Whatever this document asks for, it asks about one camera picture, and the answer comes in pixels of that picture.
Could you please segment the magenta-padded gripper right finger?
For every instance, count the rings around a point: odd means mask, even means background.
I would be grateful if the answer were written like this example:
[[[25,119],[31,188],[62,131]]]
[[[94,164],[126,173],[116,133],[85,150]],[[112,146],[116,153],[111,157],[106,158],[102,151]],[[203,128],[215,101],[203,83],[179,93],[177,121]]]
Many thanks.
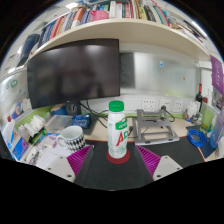
[[[168,155],[159,156],[138,145],[136,145],[136,152],[140,155],[140,158],[154,181],[160,180],[182,169],[182,167]]]

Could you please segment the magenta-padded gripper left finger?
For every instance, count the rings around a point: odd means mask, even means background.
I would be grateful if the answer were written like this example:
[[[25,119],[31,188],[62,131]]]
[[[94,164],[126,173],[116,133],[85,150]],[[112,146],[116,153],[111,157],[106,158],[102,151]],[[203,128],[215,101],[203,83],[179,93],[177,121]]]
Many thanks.
[[[68,157],[60,156],[48,165],[45,170],[79,186],[83,186],[94,154],[93,149],[94,146],[89,145]]]

